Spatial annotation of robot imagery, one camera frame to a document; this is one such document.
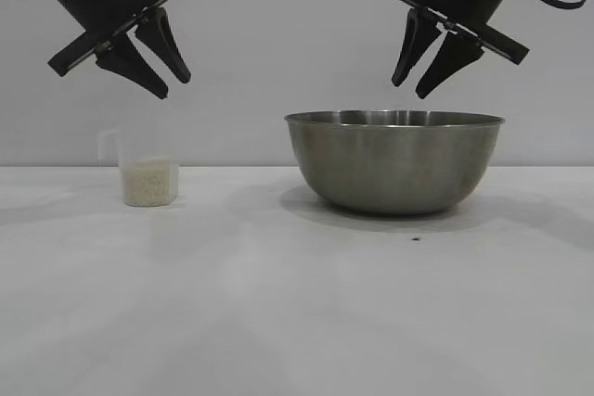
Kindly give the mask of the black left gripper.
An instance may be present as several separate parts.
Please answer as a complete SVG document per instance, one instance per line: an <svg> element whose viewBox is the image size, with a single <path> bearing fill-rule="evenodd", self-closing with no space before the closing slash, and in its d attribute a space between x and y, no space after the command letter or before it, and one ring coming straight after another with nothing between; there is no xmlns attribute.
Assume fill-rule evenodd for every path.
<svg viewBox="0 0 594 396"><path fill-rule="evenodd" d="M96 64L102 70L120 75L165 99L168 86L164 80L143 59L129 37L116 36L137 26L136 38L180 83L189 83L191 72L178 49L167 12L161 6L166 1L58 0L84 28L84 33L54 55L50 67L65 75L96 51Z"/></svg>

